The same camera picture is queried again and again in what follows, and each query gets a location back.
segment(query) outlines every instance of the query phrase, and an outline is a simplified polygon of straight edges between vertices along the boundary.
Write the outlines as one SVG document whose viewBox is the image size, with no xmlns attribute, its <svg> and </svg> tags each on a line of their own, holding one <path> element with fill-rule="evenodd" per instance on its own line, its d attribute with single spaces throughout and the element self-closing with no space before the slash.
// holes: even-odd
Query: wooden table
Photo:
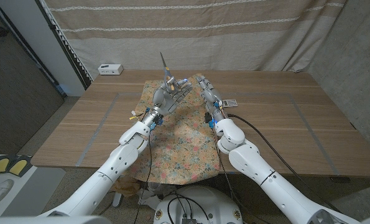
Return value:
<svg viewBox="0 0 370 224">
<path fill-rule="evenodd" d="M 302 175 L 370 177 L 370 146 L 307 73 L 172 71 L 175 78 L 204 74 L 226 108 L 255 125 L 282 157 Z M 128 118 L 146 80 L 163 79 L 163 71 L 125 70 L 99 76 L 32 158 L 38 167 L 97 168 L 118 146 L 132 121 Z M 262 157 L 278 172 L 290 174 L 249 126 L 233 118 Z M 221 154 L 227 172 L 237 172 Z"/>
</svg>

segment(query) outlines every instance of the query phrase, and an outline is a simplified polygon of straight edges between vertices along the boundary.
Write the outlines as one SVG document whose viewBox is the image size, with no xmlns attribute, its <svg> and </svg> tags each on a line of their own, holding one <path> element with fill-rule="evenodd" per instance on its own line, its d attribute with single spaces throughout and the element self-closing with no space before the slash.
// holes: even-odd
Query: blue component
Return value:
<svg viewBox="0 0 370 224">
<path fill-rule="evenodd" d="M 155 128 L 155 123 L 152 123 L 152 125 L 150 126 L 150 130 L 153 130 Z"/>
</svg>

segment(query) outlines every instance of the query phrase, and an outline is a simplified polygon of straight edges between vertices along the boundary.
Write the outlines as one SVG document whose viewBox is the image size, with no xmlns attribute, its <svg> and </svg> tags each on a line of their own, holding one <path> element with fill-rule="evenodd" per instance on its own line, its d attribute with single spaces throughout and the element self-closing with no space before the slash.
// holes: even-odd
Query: yellow object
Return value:
<svg viewBox="0 0 370 224">
<path fill-rule="evenodd" d="M 0 172 L 5 172 L 6 171 L 6 167 L 8 166 L 8 163 L 9 163 L 9 159 L 1 159 L 0 160 Z"/>
<path fill-rule="evenodd" d="M 113 186 L 111 190 L 123 194 L 124 197 L 130 197 L 135 195 L 136 192 L 141 188 L 139 181 L 130 176 L 121 176 Z"/>
<path fill-rule="evenodd" d="M 22 159 L 21 161 L 17 162 L 14 166 L 12 166 L 9 172 L 15 175 L 19 175 L 26 165 L 27 161 L 25 159 Z"/>
</svg>

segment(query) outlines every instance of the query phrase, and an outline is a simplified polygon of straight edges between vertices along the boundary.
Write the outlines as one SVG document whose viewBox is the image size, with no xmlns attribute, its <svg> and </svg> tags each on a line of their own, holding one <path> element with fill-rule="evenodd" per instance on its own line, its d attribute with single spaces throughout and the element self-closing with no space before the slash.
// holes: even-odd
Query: small white box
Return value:
<svg viewBox="0 0 370 224">
<path fill-rule="evenodd" d="M 121 64 L 101 64 L 98 68 L 101 75 L 119 75 L 123 71 Z"/>
</svg>

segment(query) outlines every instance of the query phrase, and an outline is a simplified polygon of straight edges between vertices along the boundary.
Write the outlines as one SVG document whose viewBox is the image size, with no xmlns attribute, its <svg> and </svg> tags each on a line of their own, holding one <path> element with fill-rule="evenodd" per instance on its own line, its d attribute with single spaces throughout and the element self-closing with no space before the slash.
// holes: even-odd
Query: white wall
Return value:
<svg viewBox="0 0 370 224">
<path fill-rule="evenodd" d="M 84 87 L 49 29 L 35 0 L 0 0 L 0 7 L 29 43 L 68 96 L 81 96 Z"/>
</svg>

